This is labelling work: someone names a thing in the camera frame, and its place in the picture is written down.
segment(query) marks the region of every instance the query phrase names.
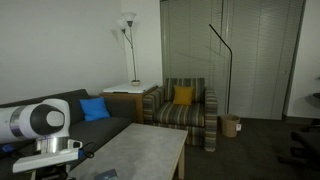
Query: striped armchair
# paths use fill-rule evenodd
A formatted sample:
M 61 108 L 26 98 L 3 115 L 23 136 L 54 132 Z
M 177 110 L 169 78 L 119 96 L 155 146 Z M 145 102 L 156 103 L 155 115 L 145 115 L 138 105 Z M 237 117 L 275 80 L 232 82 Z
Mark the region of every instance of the striped armchair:
M 173 104 L 174 85 L 194 87 L 192 105 Z M 145 124 L 188 131 L 187 144 L 216 148 L 217 98 L 212 88 L 205 88 L 204 78 L 167 78 L 164 86 L 144 96 Z

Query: gray sofa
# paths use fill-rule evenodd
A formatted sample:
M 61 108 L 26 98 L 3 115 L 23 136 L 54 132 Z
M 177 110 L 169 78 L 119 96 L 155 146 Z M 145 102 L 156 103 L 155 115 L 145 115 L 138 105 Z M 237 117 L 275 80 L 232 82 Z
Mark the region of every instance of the gray sofa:
M 56 98 L 63 99 L 68 102 L 70 107 L 70 139 L 78 140 L 86 145 L 93 142 L 86 148 L 92 152 L 97 151 L 105 143 L 119 134 L 123 129 L 135 121 L 135 100 L 134 99 L 118 99 L 114 97 L 104 98 L 107 109 L 111 118 L 99 119 L 95 121 L 84 121 L 84 114 L 81 109 L 79 99 L 90 99 L 90 96 L 85 89 L 38 97 L 34 99 L 13 102 L 0 105 L 0 108 L 22 106 L 40 103 L 45 99 Z M 35 143 L 34 140 L 16 142 L 12 144 L 19 153 L 30 156 L 34 153 Z M 75 168 L 86 157 L 69 162 L 71 169 Z M 12 154 L 4 153 L 0 148 L 0 179 L 30 179 L 29 173 L 12 173 L 12 165 L 17 159 Z

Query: lamp shade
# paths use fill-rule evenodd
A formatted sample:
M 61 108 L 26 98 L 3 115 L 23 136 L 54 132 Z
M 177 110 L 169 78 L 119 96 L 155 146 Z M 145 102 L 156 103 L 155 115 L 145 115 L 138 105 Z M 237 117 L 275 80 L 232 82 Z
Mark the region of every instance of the lamp shade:
M 134 17 L 136 17 L 136 13 L 132 13 L 132 12 L 125 12 L 125 13 L 122 13 L 122 16 L 123 18 L 126 20 L 126 21 L 133 21 Z
M 118 24 L 118 26 L 120 27 L 121 30 L 124 30 L 127 27 L 127 23 L 123 19 L 117 20 L 117 24 Z

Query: side table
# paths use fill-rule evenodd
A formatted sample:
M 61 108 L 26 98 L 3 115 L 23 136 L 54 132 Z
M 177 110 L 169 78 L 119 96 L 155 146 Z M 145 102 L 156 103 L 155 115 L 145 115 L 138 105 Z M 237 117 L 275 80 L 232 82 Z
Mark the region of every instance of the side table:
M 137 123 L 143 124 L 143 103 L 142 99 L 145 95 L 157 88 L 156 84 L 141 83 L 140 86 L 132 86 L 130 83 L 103 89 L 100 96 L 103 97 L 119 97 L 134 98 L 136 101 Z

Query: wastebasket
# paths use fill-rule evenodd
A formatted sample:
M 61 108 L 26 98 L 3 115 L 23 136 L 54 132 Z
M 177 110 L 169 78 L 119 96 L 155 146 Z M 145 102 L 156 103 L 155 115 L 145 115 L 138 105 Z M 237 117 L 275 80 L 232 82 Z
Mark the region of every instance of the wastebasket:
M 236 137 L 236 126 L 240 123 L 240 118 L 233 114 L 221 115 L 222 134 L 227 137 Z

